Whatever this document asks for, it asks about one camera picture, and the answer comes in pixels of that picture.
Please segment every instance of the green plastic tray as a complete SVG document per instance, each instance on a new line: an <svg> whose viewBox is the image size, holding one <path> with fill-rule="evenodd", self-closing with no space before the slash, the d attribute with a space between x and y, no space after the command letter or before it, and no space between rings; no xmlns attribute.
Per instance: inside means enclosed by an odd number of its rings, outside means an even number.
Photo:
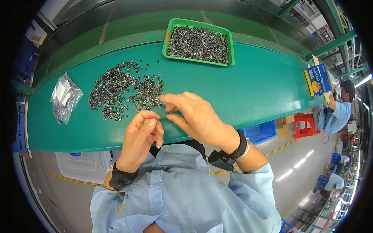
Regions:
<svg viewBox="0 0 373 233"><path fill-rule="evenodd" d="M170 41L170 36L171 36L172 30L175 27L187 26L187 25L189 27L194 27L194 26L203 27L203 28L210 29L210 30L213 30L213 31L216 31L216 32L220 32L221 34L227 35L228 52L229 52L228 64L226 65L226 64L216 63L216 62L207 62L207 61L196 60L196 59L168 56L166 54L166 52L167 52L167 49L168 49L168 42ZM212 25L212 24L202 23L202 22L187 20L187 19L173 18L173 19L170 20L170 22L168 22L166 37L164 39L163 48L162 48L162 54L166 58L193 61L193 62L202 62L202 63L213 64L213 65L218 65L218 66L234 66L234 52L233 52L232 33L231 33L231 31L229 31L226 28L222 28L222 27L215 26L215 25Z"/></svg>

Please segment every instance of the fingernail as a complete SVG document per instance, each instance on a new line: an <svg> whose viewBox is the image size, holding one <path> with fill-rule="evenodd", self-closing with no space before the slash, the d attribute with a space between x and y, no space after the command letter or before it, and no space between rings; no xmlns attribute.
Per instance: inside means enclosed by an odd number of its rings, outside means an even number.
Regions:
<svg viewBox="0 0 373 233"><path fill-rule="evenodd" d="M157 124L157 120L154 119L154 118L152 118L152 119L149 121L149 126L150 126L150 127L153 127L153 126L155 126L155 124Z"/></svg>

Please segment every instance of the plastic bag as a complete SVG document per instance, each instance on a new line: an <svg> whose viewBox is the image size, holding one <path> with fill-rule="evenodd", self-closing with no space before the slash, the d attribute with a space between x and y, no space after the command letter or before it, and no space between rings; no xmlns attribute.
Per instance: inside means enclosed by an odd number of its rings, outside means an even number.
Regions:
<svg viewBox="0 0 373 233"><path fill-rule="evenodd" d="M82 90L75 85L67 73L58 79L50 101L53 102L53 114L59 124L69 123L71 112L82 96Z"/></svg>

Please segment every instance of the green workbench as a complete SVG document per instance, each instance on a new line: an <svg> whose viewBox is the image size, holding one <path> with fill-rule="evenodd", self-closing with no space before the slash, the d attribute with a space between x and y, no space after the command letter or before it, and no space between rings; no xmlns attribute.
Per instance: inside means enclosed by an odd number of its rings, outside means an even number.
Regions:
<svg viewBox="0 0 373 233"><path fill-rule="evenodd" d="M136 114L133 104L125 111L129 118L104 120L99 111L87 103L94 81L109 67L128 60L142 59L148 70L135 77L161 73L166 93L189 91L209 101L221 118L234 128L244 128L297 113L321 104L323 97L312 97L303 70L307 63L287 54L244 44L234 44L234 66L220 67L197 62L182 62L162 56L163 43L153 43L115 51L96 57L68 71L82 89L83 97L72 112L68 125L59 125L52 113L50 96L57 82L44 85L28 102L27 132L30 150L83 152L120 149L125 127ZM126 97L135 94L126 92ZM164 142L189 137L162 116Z"/></svg>

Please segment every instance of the red chair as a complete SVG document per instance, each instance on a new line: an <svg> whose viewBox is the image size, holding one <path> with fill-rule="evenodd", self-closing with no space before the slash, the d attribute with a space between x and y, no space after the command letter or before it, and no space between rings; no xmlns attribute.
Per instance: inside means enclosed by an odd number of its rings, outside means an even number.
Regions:
<svg viewBox="0 0 373 233"><path fill-rule="evenodd" d="M298 113L294 116L295 122L295 134L293 138L303 138L318 134L320 131L316 129L315 123L313 122L312 113ZM305 128L300 129L300 122L304 122Z"/></svg>

